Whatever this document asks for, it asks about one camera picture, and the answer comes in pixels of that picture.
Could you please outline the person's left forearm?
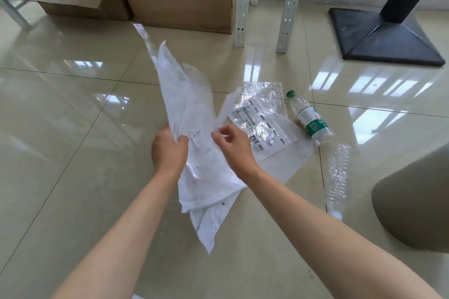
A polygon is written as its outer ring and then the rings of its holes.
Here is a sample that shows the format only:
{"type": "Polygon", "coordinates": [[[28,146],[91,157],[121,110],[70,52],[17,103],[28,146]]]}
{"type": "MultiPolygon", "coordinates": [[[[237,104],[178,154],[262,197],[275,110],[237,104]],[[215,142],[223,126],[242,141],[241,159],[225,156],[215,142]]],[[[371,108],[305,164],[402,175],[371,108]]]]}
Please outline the person's left forearm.
{"type": "Polygon", "coordinates": [[[180,173],[161,169],[50,299],[131,299],[180,173]]]}

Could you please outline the person's right hand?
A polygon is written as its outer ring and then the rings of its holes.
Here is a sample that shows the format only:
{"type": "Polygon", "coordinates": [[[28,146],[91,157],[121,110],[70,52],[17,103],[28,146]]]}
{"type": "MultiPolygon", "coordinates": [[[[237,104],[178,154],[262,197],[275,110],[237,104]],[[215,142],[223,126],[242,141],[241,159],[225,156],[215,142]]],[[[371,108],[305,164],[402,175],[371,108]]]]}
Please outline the person's right hand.
{"type": "Polygon", "coordinates": [[[212,133],[221,133],[232,138],[231,148],[221,152],[236,176],[244,183],[250,181],[260,168],[254,158],[247,134],[234,124],[227,124],[212,133]]]}

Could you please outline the person's right forearm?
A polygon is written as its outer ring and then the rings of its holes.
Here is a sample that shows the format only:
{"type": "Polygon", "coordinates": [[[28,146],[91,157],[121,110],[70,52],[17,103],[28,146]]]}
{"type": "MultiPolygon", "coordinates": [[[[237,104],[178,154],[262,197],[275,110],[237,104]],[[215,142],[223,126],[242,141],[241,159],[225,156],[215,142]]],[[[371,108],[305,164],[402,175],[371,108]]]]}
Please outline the person's right forearm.
{"type": "Polygon", "coordinates": [[[258,165],[238,168],[237,176],[335,299],[443,299],[403,262],[258,165]]]}

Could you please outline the clear labelled plastic bag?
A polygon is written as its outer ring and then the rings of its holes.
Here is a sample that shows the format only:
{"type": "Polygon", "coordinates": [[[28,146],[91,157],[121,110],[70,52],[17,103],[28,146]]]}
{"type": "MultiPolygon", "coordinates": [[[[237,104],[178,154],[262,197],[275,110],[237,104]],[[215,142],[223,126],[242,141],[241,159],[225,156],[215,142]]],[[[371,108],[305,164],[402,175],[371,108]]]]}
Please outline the clear labelled plastic bag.
{"type": "Polygon", "coordinates": [[[280,82],[244,82],[240,102],[228,118],[247,134],[255,160],[260,162],[298,140],[282,124],[286,115],[280,82]]]}

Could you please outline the white plastic packing sheet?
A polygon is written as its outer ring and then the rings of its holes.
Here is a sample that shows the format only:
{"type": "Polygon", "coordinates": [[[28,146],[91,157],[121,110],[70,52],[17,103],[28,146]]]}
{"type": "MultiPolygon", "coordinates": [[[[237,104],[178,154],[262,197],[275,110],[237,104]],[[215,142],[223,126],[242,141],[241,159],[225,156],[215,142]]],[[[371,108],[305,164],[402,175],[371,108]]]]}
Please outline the white plastic packing sheet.
{"type": "Polygon", "coordinates": [[[266,159],[256,158],[258,165],[270,176],[285,184],[314,153],[312,139],[301,135],[293,144],[287,145],[266,159]]]}

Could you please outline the white metal frame leg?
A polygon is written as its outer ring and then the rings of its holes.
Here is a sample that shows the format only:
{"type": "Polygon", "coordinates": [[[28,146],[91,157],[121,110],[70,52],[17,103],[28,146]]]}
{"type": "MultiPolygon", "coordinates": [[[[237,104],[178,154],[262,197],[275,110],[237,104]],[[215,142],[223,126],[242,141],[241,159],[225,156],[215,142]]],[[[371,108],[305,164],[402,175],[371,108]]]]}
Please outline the white metal frame leg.
{"type": "Polygon", "coordinates": [[[19,0],[17,4],[12,4],[9,0],[0,0],[0,6],[3,7],[5,12],[14,20],[14,22],[25,31],[28,31],[33,27],[19,12],[19,10],[27,3],[29,3],[29,1],[19,0]]]}

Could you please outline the clear crushed plastic bottle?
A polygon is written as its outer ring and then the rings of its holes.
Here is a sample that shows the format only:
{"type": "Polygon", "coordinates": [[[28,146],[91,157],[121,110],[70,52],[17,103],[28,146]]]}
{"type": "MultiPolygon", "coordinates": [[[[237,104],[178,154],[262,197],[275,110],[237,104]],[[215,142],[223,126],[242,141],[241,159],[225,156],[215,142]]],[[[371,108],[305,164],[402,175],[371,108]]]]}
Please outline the clear crushed plastic bottle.
{"type": "Polygon", "coordinates": [[[329,159],[329,171],[324,184],[327,212],[343,221],[348,200],[348,180],[351,162],[351,146],[340,143],[333,147],[329,159]]]}

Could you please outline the green label plastic bottle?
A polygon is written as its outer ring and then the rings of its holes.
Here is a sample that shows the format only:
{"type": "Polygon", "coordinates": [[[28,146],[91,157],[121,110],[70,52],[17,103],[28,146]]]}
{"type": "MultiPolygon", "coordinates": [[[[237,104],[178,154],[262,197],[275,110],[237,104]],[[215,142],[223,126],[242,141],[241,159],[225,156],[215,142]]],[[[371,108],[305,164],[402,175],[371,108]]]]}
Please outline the green label plastic bottle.
{"type": "Polygon", "coordinates": [[[293,90],[288,91],[286,97],[289,99],[292,112],[312,139],[314,146],[321,146],[334,138],[334,132],[311,103],[300,98],[293,90]]]}

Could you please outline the person's left hand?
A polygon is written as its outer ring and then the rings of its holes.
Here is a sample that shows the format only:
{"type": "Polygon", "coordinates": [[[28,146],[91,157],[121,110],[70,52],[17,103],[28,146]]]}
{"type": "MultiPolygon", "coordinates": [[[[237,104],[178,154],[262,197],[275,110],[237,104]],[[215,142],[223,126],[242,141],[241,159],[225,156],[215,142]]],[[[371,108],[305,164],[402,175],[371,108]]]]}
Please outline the person's left hand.
{"type": "Polygon", "coordinates": [[[169,123],[156,134],[151,147],[155,175],[170,177],[175,181],[181,177],[188,155],[176,153],[177,140],[171,134],[169,123]]]}

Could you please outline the white plastic packing bag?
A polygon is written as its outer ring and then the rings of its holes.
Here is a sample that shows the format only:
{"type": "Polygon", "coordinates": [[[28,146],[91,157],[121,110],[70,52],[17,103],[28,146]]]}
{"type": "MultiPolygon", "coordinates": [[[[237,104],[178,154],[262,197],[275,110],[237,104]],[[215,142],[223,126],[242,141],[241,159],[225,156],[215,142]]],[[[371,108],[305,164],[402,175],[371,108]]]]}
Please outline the white plastic packing bag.
{"type": "Polygon", "coordinates": [[[229,93],[218,115],[211,86],[196,67],[180,65],[163,42],[158,48],[142,24],[133,26],[143,38],[157,71],[173,138],[188,138],[188,158],[178,181],[182,213],[189,213],[208,254],[215,235],[245,184],[231,170],[211,133],[224,125],[240,98],[241,87],[229,93]]]}

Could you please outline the black square table base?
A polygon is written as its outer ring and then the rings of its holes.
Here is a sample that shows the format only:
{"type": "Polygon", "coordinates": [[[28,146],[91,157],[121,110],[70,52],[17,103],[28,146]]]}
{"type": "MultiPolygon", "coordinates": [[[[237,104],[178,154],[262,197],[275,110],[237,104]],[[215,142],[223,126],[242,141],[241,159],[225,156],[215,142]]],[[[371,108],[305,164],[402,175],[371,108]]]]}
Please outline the black square table base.
{"type": "Polygon", "coordinates": [[[374,11],[336,7],[329,16],[343,60],[430,67],[446,63],[412,17],[390,23],[374,11]]]}

